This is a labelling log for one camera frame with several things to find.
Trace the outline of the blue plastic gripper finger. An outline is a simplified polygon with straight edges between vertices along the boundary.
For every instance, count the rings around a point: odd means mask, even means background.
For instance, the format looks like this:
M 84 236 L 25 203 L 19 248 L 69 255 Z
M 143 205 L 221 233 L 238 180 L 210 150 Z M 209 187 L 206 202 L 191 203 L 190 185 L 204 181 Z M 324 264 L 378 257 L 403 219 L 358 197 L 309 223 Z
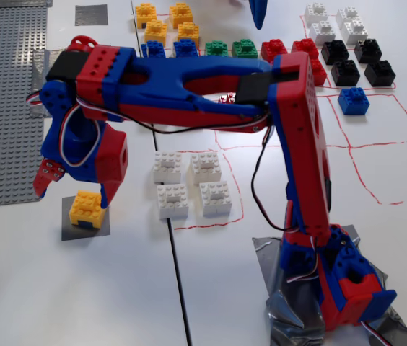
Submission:
M 261 29 L 266 16 L 268 0 L 249 0 L 249 5 L 255 27 Z

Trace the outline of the red blue gripper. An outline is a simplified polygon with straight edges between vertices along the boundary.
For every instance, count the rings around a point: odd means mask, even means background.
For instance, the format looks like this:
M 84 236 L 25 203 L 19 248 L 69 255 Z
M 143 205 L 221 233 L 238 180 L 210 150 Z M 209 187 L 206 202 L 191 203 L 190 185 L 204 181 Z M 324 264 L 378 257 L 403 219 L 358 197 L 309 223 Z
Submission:
M 83 182 L 99 182 L 102 209 L 112 202 L 128 165 L 126 134 L 102 120 L 85 117 L 79 106 L 55 106 L 42 146 L 43 161 L 33 182 L 43 197 L 65 173 Z

